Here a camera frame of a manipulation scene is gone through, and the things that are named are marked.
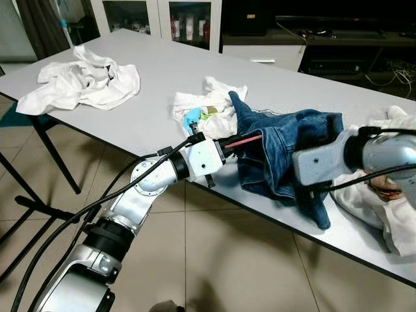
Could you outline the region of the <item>dark grey curtain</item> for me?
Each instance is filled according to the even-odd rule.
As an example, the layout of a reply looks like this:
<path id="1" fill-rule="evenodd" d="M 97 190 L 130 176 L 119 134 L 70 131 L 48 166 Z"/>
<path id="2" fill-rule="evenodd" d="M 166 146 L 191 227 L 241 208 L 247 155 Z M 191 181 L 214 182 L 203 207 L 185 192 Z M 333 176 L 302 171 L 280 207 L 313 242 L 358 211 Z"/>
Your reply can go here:
<path id="1" fill-rule="evenodd" d="M 59 53 L 99 38 L 91 0 L 12 0 L 36 53 Z"/>

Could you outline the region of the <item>blue denim jeans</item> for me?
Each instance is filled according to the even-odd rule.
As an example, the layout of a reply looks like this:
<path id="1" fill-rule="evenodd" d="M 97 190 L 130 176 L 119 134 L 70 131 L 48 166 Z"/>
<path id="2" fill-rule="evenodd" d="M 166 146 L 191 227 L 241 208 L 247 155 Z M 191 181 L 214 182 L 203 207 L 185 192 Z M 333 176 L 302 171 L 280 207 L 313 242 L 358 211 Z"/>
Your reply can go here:
<path id="1" fill-rule="evenodd" d="M 338 112 L 313 109 L 285 114 L 256 112 L 243 102 L 237 92 L 228 93 L 237 113 L 237 132 L 241 136 L 260 136 L 239 146 L 237 168 L 240 186 L 256 195 L 289 204 L 300 200 L 304 214 L 319 229 L 331 226 L 322 193 L 313 197 L 295 193 L 293 154 L 315 144 L 333 142 L 344 130 L 343 116 Z"/>

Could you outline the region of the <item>dark TV stand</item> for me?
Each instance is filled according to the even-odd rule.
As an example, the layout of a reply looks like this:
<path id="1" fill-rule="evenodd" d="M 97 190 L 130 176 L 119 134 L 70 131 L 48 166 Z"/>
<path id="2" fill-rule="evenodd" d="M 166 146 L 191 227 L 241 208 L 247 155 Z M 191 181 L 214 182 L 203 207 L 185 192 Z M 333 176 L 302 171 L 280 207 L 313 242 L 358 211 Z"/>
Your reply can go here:
<path id="1" fill-rule="evenodd" d="M 300 73 L 380 86 L 414 74 L 411 0 L 227 0 L 221 18 L 221 53 L 225 45 L 303 45 Z"/>

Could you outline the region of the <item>white table with black legs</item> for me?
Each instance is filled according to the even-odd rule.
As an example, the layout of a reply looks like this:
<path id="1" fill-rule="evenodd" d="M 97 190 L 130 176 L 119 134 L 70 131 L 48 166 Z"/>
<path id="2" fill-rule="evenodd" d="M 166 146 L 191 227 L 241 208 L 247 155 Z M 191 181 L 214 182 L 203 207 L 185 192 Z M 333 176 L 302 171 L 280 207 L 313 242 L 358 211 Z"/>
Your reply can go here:
<path id="1" fill-rule="evenodd" d="M 140 92 L 112 110 L 79 106 L 73 110 L 51 110 L 49 115 L 80 133 L 137 157 L 184 141 L 181 123 L 170 113 L 173 96 L 176 92 L 202 93 L 208 75 L 231 86 L 246 86 L 248 94 L 244 101 L 255 110 L 277 113 L 309 108 L 339 112 L 345 127 L 365 125 L 380 118 L 389 106 L 414 113 L 414 102 L 398 96 L 133 31 L 105 34 L 87 42 L 86 47 L 119 64 L 135 65 L 140 75 Z M 227 202 L 405 285 L 415 285 L 416 259 L 387 252 L 380 232 L 342 211 L 332 200 L 324 202 L 331 226 L 322 231 L 297 207 L 242 190 L 237 167 L 232 164 L 224 166 L 213 178 L 216 184 L 210 191 Z"/>

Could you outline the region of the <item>large white garment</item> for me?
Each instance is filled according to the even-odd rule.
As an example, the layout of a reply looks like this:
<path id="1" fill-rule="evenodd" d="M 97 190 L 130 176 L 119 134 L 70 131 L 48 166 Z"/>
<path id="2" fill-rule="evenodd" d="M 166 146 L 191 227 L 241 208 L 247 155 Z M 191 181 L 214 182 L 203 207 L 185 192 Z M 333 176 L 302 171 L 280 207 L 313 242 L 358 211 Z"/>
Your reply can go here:
<path id="1" fill-rule="evenodd" d="M 330 192 L 343 210 L 380 229 L 387 249 L 401 257 L 416 255 L 416 210 L 389 176 Z"/>

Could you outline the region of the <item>white printed T-shirt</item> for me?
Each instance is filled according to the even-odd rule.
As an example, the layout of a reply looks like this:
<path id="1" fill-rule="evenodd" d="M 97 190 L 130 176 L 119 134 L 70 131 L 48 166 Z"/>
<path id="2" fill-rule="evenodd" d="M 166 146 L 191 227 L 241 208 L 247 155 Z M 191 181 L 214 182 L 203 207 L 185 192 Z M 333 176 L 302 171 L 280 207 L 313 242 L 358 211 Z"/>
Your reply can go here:
<path id="1" fill-rule="evenodd" d="M 17 101 L 17 113 L 36 116 L 81 104 L 111 110 L 139 93 L 142 81 L 135 65 L 119 65 L 85 45 L 72 48 L 72 54 L 77 60 L 51 62 L 39 71 L 40 86 Z"/>

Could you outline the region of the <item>red plastic hanger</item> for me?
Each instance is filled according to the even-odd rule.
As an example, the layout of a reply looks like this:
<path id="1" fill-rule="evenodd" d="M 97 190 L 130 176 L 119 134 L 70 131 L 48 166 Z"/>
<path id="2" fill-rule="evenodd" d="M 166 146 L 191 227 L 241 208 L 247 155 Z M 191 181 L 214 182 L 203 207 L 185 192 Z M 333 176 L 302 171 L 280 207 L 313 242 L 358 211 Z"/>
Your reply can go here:
<path id="1" fill-rule="evenodd" d="M 262 135 L 253 135 L 253 136 L 246 136 L 244 138 L 240 138 L 235 142 L 227 143 L 223 145 L 223 148 L 236 148 L 237 146 L 247 144 L 249 142 L 255 142 L 255 140 L 261 140 Z"/>

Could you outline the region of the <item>white low drawer unit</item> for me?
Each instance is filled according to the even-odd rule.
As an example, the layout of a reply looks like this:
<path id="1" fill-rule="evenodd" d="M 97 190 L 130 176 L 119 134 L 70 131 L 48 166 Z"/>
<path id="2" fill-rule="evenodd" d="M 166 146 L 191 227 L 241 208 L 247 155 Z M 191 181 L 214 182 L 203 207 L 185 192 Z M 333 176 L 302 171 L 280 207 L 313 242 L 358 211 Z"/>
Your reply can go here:
<path id="1" fill-rule="evenodd" d="M 223 45 L 222 53 L 238 59 L 297 72 L 306 45 Z"/>

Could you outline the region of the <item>white crumpled garment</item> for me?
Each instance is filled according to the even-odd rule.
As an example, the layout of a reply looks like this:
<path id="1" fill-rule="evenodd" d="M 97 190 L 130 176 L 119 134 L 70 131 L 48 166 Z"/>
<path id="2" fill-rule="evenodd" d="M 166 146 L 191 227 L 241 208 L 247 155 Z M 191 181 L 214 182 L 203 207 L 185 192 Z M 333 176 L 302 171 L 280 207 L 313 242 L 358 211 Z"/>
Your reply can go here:
<path id="1" fill-rule="evenodd" d="M 203 95 L 176 92 L 172 117 L 182 125 L 188 136 L 203 133 L 208 139 L 220 139 L 237 134 L 237 112 L 229 93 L 237 93 L 240 100 L 248 94 L 247 86 L 229 86 L 216 78 L 205 78 Z"/>

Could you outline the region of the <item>dark robot foot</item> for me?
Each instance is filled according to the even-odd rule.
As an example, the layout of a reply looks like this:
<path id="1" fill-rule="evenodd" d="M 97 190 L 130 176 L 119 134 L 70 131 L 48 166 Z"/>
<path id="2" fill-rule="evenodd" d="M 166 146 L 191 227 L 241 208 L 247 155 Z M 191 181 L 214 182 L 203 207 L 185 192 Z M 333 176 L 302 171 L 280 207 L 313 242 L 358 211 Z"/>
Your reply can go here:
<path id="1" fill-rule="evenodd" d="M 185 308 L 175 301 L 167 300 L 154 304 L 148 312 L 185 312 Z"/>

